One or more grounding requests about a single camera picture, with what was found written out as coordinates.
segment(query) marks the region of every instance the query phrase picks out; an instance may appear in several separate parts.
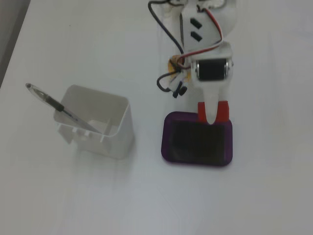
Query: red wire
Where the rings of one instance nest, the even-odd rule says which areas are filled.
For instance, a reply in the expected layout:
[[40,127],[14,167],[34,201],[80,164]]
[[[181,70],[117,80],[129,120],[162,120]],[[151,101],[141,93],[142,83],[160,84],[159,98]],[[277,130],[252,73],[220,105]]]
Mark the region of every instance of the red wire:
[[[211,20],[213,21],[214,25],[216,26],[217,30],[219,31],[220,33],[220,37],[221,37],[221,40],[218,42],[220,43],[222,40],[223,40],[223,33],[222,33],[222,29],[219,25],[219,23],[217,22],[217,20],[214,18],[214,16],[212,15],[212,13],[207,9],[207,8],[204,8],[203,10],[205,10],[205,12],[207,13],[207,15],[211,18]],[[220,45],[216,45],[215,47],[209,47],[209,48],[206,48],[206,49],[202,49],[202,50],[197,50],[197,51],[193,51],[193,52],[190,52],[190,53],[187,53],[187,54],[184,54],[182,56],[180,56],[177,60],[178,62],[178,65],[182,68],[182,69],[189,69],[190,67],[184,67],[182,66],[181,63],[179,63],[179,61],[183,58],[186,58],[186,57],[189,57],[189,56],[192,56],[192,55],[196,55],[196,54],[201,54],[201,53],[204,53],[204,52],[208,52],[208,51],[211,51],[211,50],[214,50],[216,48],[218,48]]]

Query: white plastic container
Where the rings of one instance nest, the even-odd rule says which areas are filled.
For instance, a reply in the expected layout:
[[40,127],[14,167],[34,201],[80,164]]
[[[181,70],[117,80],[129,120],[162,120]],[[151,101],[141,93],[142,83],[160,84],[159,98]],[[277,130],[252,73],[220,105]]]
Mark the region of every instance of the white plastic container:
[[61,103],[103,133],[83,129],[55,111],[58,132],[68,143],[74,140],[82,150],[113,158],[128,155],[134,130],[127,98],[73,85],[68,88]]

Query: white table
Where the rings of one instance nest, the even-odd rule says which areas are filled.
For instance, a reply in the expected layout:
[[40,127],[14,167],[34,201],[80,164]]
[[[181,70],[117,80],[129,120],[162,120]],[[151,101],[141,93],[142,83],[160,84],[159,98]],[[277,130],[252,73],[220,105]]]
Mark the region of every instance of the white table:
[[[158,90],[176,49],[145,0],[32,0],[0,89],[0,234],[312,234],[312,7],[239,1],[227,38],[234,157],[215,169],[160,154],[165,116],[202,97]],[[128,97],[129,158],[67,145],[26,82],[59,100],[72,84]]]

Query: electrical cable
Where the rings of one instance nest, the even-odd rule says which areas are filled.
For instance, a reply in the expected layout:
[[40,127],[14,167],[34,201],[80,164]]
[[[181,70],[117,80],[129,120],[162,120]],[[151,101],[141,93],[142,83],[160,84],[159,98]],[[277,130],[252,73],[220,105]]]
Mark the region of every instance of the electrical cable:
[[[168,31],[168,29],[164,26],[164,24],[160,21],[160,19],[157,17],[156,13],[154,12],[154,10],[152,9],[152,5],[156,4],[156,5],[162,5],[162,4],[170,4],[171,6],[184,6],[183,4],[174,4],[171,3],[171,0],[163,0],[163,1],[149,1],[148,2],[148,9],[151,13],[151,15],[153,16],[153,18],[156,20],[156,22],[161,26],[161,28],[164,30],[164,32],[167,34],[167,36],[169,36],[169,38],[175,43],[175,45],[177,46],[178,50],[180,51],[181,54],[184,54],[184,51],[181,47],[181,45],[179,44],[179,42],[174,38],[174,36],[170,33],[170,31]],[[157,81],[156,81],[156,85],[157,87],[159,87],[159,89],[163,92],[170,92],[171,90],[169,88],[163,88],[160,84],[160,80],[173,75],[175,73],[181,72],[181,69],[177,66],[173,66],[176,70],[174,72],[169,72],[169,73],[165,73],[162,76],[160,76]]]
[[169,1],[168,4],[170,4],[171,6],[184,6],[184,4],[175,4],[175,3],[171,3],[171,1]]
[[204,52],[208,52],[208,51],[211,51],[211,50],[214,50],[216,48],[218,48],[223,42],[224,42],[224,37],[223,37],[223,33],[222,33],[222,29],[219,25],[219,23],[217,22],[217,20],[215,19],[215,17],[212,15],[212,13],[207,9],[207,8],[203,8],[202,10],[200,10],[200,7],[198,7],[198,11],[205,11],[207,13],[207,15],[210,17],[210,19],[213,21],[214,25],[216,26],[217,30],[219,31],[219,34],[220,34],[220,37],[221,37],[221,40],[218,41],[216,44],[206,48],[206,49],[202,49],[202,50],[198,50],[198,51],[193,51],[193,52],[190,52],[190,53],[187,53],[187,54],[183,54],[181,55],[178,60],[177,60],[177,65],[179,67],[181,67],[182,69],[184,70],[187,70],[189,69],[190,67],[184,67],[179,61],[181,59],[184,59],[186,57],[189,57],[189,56],[192,56],[192,55],[196,55],[196,54],[201,54],[201,53],[204,53]]
[[160,21],[160,19],[157,17],[156,13],[152,9],[152,4],[162,5],[162,4],[165,4],[165,3],[171,4],[171,0],[149,1],[148,2],[149,11],[150,11],[151,15],[153,16],[153,18],[156,20],[156,22],[161,26],[161,28],[167,34],[167,36],[169,36],[169,38],[175,43],[175,45],[179,49],[180,53],[184,54],[184,50],[182,49],[182,47],[179,44],[179,42],[174,38],[174,36],[170,33],[170,31],[168,31],[168,29],[164,26],[164,24]]
[[161,86],[160,80],[163,79],[163,78],[165,78],[165,77],[167,77],[167,76],[170,76],[170,75],[173,75],[173,74],[175,74],[175,73],[178,73],[178,72],[179,72],[179,71],[168,72],[168,73],[163,74],[162,76],[160,76],[160,77],[157,79],[157,81],[156,81],[157,87],[159,87],[159,89],[160,89],[161,91],[163,91],[163,92],[170,92],[171,90],[170,90],[169,88],[164,88],[164,87]]

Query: pen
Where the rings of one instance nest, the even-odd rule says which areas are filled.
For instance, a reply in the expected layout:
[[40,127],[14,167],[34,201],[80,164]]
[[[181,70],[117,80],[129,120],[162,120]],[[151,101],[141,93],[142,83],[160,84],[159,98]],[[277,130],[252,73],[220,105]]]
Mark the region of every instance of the pen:
[[55,99],[53,99],[51,96],[49,96],[48,94],[46,94],[45,92],[43,92],[41,89],[39,89],[38,87],[30,84],[30,83],[26,83],[26,87],[27,89],[35,96],[37,97],[40,101],[42,101],[43,103],[49,104],[50,106],[52,106],[53,108],[55,108],[55,110],[59,111],[60,113],[64,114],[66,117],[68,117],[69,119],[71,119],[73,122],[75,122],[77,125],[79,125],[80,127],[87,129],[89,131],[93,131],[96,133],[100,133],[102,134],[100,131],[98,131],[96,128],[94,128],[93,126],[91,126],[90,124],[88,124],[87,122],[81,120],[76,114],[74,114],[71,110],[69,110],[68,108],[64,107],[61,103],[59,103],[58,101],[56,101]]

